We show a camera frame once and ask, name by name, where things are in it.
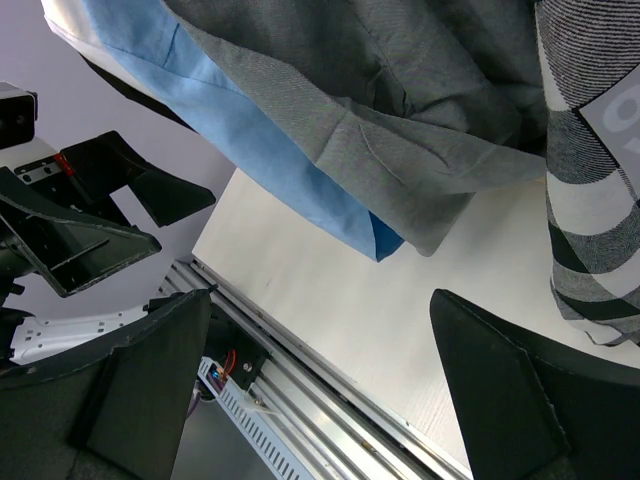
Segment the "black white checked shirt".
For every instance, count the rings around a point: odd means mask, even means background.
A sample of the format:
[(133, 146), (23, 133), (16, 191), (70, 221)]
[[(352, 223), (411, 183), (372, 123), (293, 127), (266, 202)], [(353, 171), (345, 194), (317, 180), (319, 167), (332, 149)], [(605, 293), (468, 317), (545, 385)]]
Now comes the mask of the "black white checked shirt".
[(598, 345), (639, 339), (639, 5), (539, 1), (551, 290)]

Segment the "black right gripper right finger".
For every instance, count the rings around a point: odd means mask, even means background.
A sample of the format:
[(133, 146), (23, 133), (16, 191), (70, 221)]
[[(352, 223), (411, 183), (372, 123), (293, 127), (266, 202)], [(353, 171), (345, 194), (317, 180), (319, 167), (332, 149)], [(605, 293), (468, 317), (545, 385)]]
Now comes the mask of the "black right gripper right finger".
[(448, 290), (430, 318), (476, 479), (636, 479), (639, 371)]

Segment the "grey shirt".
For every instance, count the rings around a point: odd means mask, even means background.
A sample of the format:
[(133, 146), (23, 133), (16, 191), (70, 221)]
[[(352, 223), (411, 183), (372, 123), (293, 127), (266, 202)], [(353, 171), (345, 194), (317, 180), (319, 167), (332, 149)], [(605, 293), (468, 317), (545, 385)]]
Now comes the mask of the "grey shirt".
[(421, 254), (546, 170), (530, 1), (171, 1), (312, 163)]

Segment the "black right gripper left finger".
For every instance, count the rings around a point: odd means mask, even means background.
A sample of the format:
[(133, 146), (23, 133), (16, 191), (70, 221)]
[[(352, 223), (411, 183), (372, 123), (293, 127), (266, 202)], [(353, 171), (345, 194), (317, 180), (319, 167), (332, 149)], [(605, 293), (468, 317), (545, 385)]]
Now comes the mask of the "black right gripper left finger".
[(211, 312), (194, 290), (62, 353), (3, 364), (2, 478), (170, 478)]

